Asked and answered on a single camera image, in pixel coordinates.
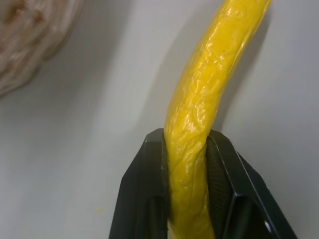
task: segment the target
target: beige rope coil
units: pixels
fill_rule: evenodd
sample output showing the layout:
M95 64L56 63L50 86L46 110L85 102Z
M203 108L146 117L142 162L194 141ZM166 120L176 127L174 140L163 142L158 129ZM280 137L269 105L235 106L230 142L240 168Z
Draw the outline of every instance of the beige rope coil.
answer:
M0 0L0 96L27 83L66 38L84 0Z

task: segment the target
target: yellow coating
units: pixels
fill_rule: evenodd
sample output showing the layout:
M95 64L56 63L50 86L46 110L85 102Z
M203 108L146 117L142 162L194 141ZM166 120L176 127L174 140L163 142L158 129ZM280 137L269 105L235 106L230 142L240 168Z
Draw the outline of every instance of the yellow coating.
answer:
M271 0L225 0L197 45L168 108L170 223L177 239L213 239L206 138L220 98Z

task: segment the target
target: wrinkled yellow surface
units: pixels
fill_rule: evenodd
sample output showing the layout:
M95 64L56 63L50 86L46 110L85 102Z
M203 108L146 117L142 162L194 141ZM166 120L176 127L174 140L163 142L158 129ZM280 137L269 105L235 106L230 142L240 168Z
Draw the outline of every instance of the wrinkled yellow surface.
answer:
M213 239L206 138L220 98L271 0L226 0L195 49L166 116L170 223L177 239Z

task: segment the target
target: white background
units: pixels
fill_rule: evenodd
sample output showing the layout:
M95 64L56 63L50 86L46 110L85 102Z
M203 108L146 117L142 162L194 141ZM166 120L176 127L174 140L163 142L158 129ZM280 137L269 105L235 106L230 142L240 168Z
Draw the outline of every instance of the white background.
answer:
M163 127L220 1L87 0L66 46L0 101L1 239L108 237L121 177ZM214 126L301 239L319 235L318 9L317 0L274 1Z

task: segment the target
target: white table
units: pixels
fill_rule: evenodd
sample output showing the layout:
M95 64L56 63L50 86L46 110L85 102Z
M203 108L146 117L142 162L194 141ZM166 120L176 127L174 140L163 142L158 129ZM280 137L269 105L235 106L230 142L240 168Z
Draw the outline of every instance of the white table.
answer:
M0 101L0 238L105 239L120 180L163 127L220 0L88 0L66 46ZM317 0L277 0L215 129L264 177L301 239L319 234Z

